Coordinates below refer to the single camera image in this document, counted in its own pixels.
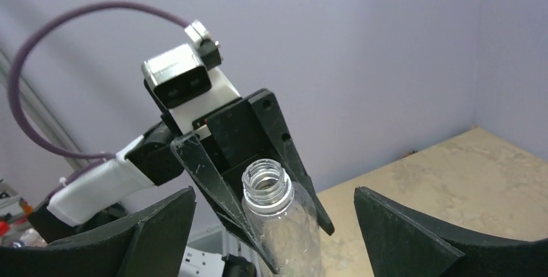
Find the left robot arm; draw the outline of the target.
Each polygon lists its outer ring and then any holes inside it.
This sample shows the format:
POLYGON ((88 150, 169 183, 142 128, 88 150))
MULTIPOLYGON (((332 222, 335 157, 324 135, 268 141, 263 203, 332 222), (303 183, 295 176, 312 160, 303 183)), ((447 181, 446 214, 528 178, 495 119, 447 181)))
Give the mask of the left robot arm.
POLYGON ((277 99, 268 89, 207 111, 184 132, 174 116, 125 151, 72 178, 45 199, 30 222, 48 242, 45 276, 174 276, 182 261, 201 192, 225 229, 258 251, 243 210, 244 170, 260 159, 280 163, 310 196, 319 227, 335 227, 319 201, 292 142, 277 99), (122 198, 186 172, 194 187, 122 217, 106 210, 122 198))

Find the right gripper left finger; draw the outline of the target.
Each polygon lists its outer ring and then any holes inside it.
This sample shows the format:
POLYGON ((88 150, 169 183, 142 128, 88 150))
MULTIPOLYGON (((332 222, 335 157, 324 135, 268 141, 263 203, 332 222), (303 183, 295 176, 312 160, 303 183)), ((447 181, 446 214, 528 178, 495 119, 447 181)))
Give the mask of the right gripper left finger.
POLYGON ((178 276, 195 208, 188 187, 45 247, 2 247, 1 276, 178 276))

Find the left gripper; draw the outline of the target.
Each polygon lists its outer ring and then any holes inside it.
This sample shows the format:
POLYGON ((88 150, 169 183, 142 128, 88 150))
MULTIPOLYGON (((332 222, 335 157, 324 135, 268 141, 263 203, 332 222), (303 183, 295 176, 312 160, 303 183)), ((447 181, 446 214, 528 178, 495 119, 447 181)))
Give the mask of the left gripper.
POLYGON ((320 228, 335 231, 299 156, 276 95, 262 88, 220 105, 188 101, 167 110, 180 133, 173 154, 197 184, 229 233, 251 247, 268 268, 273 263, 258 242, 242 206, 242 176, 258 159, 280 163, 291 181, 300 183, 313 200, 320 228))

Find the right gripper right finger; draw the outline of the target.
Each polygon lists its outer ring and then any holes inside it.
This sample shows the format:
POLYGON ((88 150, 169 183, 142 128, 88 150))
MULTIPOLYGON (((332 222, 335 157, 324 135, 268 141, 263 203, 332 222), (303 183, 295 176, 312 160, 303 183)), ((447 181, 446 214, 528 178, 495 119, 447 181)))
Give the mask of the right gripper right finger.
POLYGON ((472 231, 368 187, 353 202, 375 276, 547 276, 547 240, 472 231))

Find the slim clear plastic bottle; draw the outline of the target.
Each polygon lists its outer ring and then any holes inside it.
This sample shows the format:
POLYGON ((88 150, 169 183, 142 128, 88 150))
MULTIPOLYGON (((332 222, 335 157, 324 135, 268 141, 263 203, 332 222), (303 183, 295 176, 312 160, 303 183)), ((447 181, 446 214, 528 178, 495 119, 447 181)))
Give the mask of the slim clear plastic bottle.
POLYGON ((262 276, 324 276, 317 211, 306 189, 273 159, 242 175, 242 208, 265 257, 262 276))

